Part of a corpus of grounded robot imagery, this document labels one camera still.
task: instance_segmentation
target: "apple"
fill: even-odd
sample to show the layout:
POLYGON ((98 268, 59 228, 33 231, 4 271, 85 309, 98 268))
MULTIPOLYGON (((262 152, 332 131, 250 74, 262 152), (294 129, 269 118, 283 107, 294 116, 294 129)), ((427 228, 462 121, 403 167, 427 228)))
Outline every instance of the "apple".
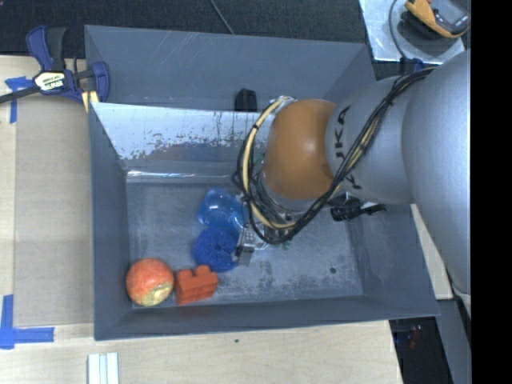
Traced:
POLYGON ((156 306, 166 300, 174 287, 174 274, 162 260, 142 258, 126 274, 126 292, 140 306, 156 306))

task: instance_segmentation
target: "toy block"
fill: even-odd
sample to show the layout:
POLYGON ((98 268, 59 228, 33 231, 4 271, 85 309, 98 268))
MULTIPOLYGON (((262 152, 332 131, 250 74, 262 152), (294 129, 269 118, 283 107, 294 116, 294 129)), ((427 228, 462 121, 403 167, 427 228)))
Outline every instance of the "toy block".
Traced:
POLYGON ((175 297, 178 306, 210 298, 217 288, 218 278, 207 265, 192 270, 180 270, 176 275, 175 297))

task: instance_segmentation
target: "clamp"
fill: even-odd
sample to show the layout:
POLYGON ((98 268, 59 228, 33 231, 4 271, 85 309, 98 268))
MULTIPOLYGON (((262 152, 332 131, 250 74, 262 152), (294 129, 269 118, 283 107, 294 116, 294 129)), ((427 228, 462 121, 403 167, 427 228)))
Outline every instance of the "clamp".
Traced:
POLYGON ((107 99, 110 79, 104 62, 95 62, 91 68, 80 73, 66 69, 62 58, 62 39, 65 32, 64 27, 48 29, 46 26, 38 26, 28 33, 26 44, 30 55, 38 61, 41 71, 32 78, 33 86, 1 96, 0 103, 39 92, 72 99, 84 104, 88 110, 90 98, 98 102, 107 99), (79 81, 91 77, 95 80, 95 90, 85 91, 80 87, 79 81))

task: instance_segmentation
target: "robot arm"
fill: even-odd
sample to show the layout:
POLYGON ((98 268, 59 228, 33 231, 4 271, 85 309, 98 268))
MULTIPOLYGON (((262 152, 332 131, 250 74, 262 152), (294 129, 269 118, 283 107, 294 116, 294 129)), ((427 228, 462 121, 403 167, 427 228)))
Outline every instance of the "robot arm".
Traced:
POLYGON ((464 52, 434 70, 376 82, 337 105, 285 104, 272 122, 256 191, 253 166, 241 180, 251 211, 274 232, 270 242, 293 237, 341 194, 416 203, 455 289, 470 294, 469 75, 464 52))

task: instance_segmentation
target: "orange object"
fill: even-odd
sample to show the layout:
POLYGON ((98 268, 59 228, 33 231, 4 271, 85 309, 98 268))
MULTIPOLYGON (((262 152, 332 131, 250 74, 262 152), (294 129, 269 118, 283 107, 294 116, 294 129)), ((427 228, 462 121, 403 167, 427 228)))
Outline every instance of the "orange object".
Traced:
POLYGON ((167 264, 156 258, 136 261, 126 274, 126 291, 140 306, 156 306, 169 297, 174 274, 167 264))
POLYGON ((176 302, 178 306, 210 298, 217 288, 218 278, 207 265, 192 270, 180 270, 176 276, 176 302))

